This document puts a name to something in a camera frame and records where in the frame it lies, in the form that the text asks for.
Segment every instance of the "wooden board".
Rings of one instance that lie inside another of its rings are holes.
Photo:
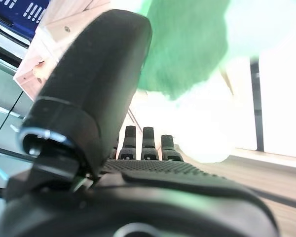
[[[28,52],[13,77],[32,100],[50,74],[48,71],[46,77],[37,79],[33,68],[46,59],[53,61],[49,62],[50,65],[56,65],[85,26],[109,9],[109,3],[109,0],[52,0],[49,3]]]

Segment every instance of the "green towel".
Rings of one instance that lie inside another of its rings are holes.
[[[139,89],[174,100],[280,41],[296,23],[296,0],[143,0],[138,12],[153,30]]]

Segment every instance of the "knurled black pad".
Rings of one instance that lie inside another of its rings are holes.
[[[158,160],[108,160],[103,172],[125,172],[125,171],[144,171],[165,174],[185,174],[185,175],[206,175],[195,166],[176,161]]]
[[[245,199],[259,206],[276,226],[268,207],[249,189],[180,161],[108,160],[102,173],[122,173],[129,184],[169,188],[215,197]]]

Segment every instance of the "robotic hand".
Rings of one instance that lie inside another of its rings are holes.
[[[148,19],[111,10],[68,49],[20,129],[36,160],[8,182],[0,237],[279,236],[259,198],[185,163],[171,136],[159,160],[145,128],[136,160],[128,127],[115,158],[150,39]]]

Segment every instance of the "black robotic finger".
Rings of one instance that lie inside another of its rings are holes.
[[[136,159],[136,127],[127,126],[123,148],[120,150],[118,159]]]
[[[161,136],[162,160],[183,161],[180,153],[174,148],[173,137],[171,135]]]
[[[144,127],[141,159],[159,160],[159,155],[154,144],[153,127]]]
[[[109,156],[109,159],[116,159],[117,147],[118,147],[118,138],[116,140],[116,144],[112,148],[112,151],[111,151],[111,154]]]

